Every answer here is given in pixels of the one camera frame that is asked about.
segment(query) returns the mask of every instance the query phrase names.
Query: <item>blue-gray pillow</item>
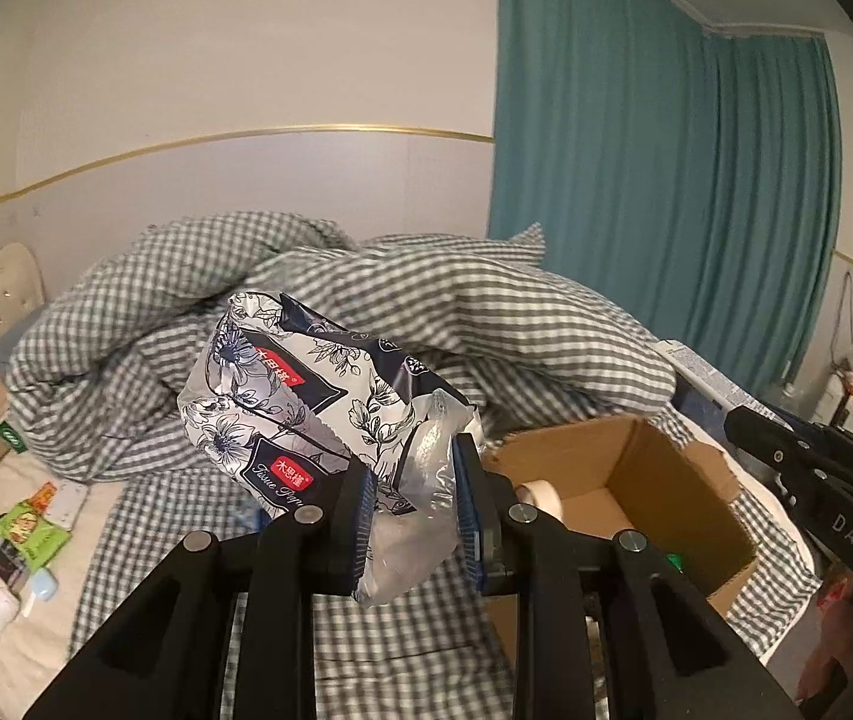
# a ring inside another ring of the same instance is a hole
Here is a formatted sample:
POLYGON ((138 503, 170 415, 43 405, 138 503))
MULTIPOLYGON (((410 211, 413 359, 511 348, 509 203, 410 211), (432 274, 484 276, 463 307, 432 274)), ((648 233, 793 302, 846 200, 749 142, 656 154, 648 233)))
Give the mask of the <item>blue-gray pillow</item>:
POLYGON ((23 337, 23 334, 29 330, 37 319, 40 318, 41 312, 46 308, 44 305, 38 306, 23 319, 17 322, 13 327, 6 331, 0 339, 0 380, 6 379, 7 365, 10 364, 10 355, 13 354, 14 346, 23 337))

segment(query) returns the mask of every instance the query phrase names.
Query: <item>hanging cord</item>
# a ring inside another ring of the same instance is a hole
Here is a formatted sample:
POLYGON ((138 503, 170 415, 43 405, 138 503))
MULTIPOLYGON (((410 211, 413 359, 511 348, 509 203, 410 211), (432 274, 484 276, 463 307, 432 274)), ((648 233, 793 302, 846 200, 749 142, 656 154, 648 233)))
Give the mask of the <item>hanging cord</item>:
POLYGON ((830 339, 830 362, 833 364, 833 370, 840 370, 840 365, 836 362, 836 339, 840 334, 840 320, 843 316, 843 303, 846 300, 847 289, 850 290, 850 348, 853 346, 852 333, 852 274, 849 269, 843 274, 843 287, 840 290, 840 304, 836 307, 836 321, 833 322, 833 337, 830 339))

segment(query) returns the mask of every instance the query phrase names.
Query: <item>cardboard box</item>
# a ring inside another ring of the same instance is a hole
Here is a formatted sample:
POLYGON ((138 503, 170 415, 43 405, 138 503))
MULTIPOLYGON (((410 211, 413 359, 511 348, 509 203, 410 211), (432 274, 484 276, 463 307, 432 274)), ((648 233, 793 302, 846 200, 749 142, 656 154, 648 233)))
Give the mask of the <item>cardboard box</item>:
MULTIPOLYGON (((756 566, 748 533, 728 504, 740 483, 714 447, 683 451, 639 416, 610 416, 508 437, 487 469, 521 485, 545 479, 563 501, 564 525, 610 538, 635 528, 725 615, 756 566)), ((516 597, 487 599, 507 654, 516 648, 516 597)))

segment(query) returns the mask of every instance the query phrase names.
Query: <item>tissue paper package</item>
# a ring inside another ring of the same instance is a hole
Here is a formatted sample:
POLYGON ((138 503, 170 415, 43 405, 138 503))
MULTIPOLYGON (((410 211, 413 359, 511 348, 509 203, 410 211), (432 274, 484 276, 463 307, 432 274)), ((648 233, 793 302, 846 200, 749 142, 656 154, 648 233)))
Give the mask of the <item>tissue paper package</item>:
POLYGON ((356 600, 385 603, 457 542, 450 439, 476 410, 385 338, 353 333, 288 295, 237 293, 178 399, 190 440, 271 519, 318 502, 324 480, 370 470, 356 600))

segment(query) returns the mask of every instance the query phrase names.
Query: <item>green tag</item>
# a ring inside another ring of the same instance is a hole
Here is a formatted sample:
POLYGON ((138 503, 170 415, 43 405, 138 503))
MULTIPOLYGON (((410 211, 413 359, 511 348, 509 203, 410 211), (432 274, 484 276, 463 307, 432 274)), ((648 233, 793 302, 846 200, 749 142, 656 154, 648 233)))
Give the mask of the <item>green tag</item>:
POLYGON ((10 448, 14 450, 17 455, 26 451, 26 442, 22 440, 20 434, 16 430, 10 427, 10 423, 6 419, 1 420, 0 437, 10 445, 10 448))

